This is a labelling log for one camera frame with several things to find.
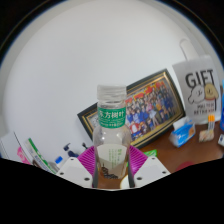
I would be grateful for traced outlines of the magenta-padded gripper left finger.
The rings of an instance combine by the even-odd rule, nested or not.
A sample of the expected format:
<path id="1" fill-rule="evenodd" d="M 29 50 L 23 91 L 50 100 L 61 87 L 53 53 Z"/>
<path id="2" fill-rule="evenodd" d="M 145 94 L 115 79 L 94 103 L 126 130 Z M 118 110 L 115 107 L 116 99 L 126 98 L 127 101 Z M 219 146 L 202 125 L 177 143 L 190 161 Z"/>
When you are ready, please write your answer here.
<path id="1" fill-rule="evenodd" d="M 90 147 L 77 158 L 70 157 L 56 175 L 81 187 L 92 188 L 94 171 L 95 153 L 94 147 Z"/>

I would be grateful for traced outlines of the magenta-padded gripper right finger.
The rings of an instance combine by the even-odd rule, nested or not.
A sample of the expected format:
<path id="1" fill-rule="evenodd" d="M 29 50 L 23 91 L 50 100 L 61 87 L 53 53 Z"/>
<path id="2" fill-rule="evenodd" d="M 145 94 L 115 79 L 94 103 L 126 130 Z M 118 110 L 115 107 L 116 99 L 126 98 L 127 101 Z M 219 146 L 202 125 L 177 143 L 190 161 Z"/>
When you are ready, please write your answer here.
<path id="1" fill-rule="evenodd" d="M 131 188 L 139 188 L 157 181 L 170 172 L 156 156 L 147 156 L 131 146 L 128 161 L 128 182 Z"/>

